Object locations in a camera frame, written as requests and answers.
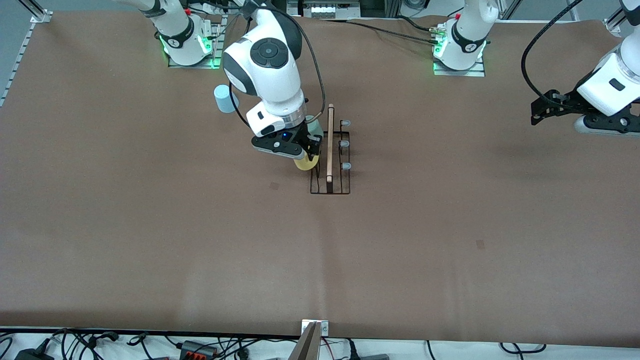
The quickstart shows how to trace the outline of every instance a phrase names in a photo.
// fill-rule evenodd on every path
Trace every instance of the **black circular cap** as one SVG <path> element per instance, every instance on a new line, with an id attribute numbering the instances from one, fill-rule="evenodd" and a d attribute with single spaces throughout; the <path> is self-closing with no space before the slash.
<path id="1" fill-rule="evenodd" d="M 289 49 L 276 38 L 263 38 L 251 46 L 251 59 L 265 68 L 279 69 L 289 60 Z"/>

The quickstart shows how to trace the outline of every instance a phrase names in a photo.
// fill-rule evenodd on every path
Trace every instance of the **white robotic arm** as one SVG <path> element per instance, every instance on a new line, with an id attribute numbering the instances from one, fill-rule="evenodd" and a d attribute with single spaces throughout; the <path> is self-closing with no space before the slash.
<path id="1" fill-rule="evenodd" d="M 300 87 L 296 59 L 302 52 L 302 35 L 292 19 L 268 10 L 271 4 L 257 6 L 243 6 L 241 12 L 251 15 L 257 26 L 225 50 L 223 69 L 238 90 L 262 99 L 246 114 L 255 134 L 253 147 L 292 158 L 298 168 L 310 170 L 318 161 L 324 133 L 319 121 L 307 116 Z"/>
<path id="2" fill-rule="evenodd" d="M 640 0 L 620 0 L 631 35 L 607 53 L 595 69 L 565 95 L 550 90 L 531 104 L 531 124 L 551 116 L 581 113 L 581 133 L 640 136 L 640 117 L 631 104 L 640 97 Z"/>
<path id="3" fill-rule="evenodd" d="M 160 35 L 167 55 L 177 64 L 194 65 L 211 53 L 211 41 L 207 38 L 211 32 L 211 22 L 195 14 L 187 16 L 179 0 L 113 1 L 134 6 L 149 18 Z"/>
<path id="4" fill-rule="evenodd" d="M 223 54 L 223 68 L 240 91 L 262 101 L 247 114 L 256 136 L 300 125 L 307 115 L 296 59 L 302 36 L 289 19 L 258 9 L 257 26 L 230 45 Z"/>
<path id="5" fill-rule="evenodd" d="M 446 32 L 436 36 L 440 44 L 433 48 L 433 56 L 454 70 L 471 68 L 482 54 L 498 15 L 497 0 L 465 0 L 459 16 L 438 26 Z"/>
<path id="6" fill-rule="evenodd" d="M 612 116 L 640 97 L 640 0 L 620 0 L 631 35 L 606 54 L 578 93 L 596 109 Z"/>

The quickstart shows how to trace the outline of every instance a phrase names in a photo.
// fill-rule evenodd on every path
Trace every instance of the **black wire rack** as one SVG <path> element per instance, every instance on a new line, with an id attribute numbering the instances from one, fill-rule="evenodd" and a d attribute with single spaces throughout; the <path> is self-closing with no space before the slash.
<path id="1" fill-rule="evenodd" d="M 324 132 L 324 144 L 320 147 L 320 159 L 311 169 L 309 192 L 313 195 L 349 195 L 351 193 L 351 136 L 344 128 L 348 120 L 338 121 L 333 116 L 333 105 L 329 104 Z"/>

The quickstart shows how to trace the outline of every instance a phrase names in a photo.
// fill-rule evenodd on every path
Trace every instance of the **wooden stick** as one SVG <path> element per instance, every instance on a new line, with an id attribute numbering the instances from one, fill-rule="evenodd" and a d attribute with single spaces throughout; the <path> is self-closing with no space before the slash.
<path id="1" fill-rule="evenodd" d="M 333 192 L 333 104 L 329 104 L 327 111 L 327 139 L 326 139 L 326 192 Z"/>

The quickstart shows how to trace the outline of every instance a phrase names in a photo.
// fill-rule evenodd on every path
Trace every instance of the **yellow object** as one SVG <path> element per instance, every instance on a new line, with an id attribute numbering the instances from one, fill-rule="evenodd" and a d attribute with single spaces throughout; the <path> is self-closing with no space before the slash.
<path id="1" fill-rule="evenodd" d="M 316 164 L 318 164 L 319 158 L 320 156 L 314 156 L 313 160 L 309 160 L 309 155 L 305 153 L 305 157 L 302 158 L 302 160 L 293 160 L 293 162 L 296 163 L 296 166 L 298 167 L 298 169 L 302 171 L 309 171 L 313 169 L 316 166 Z"/>

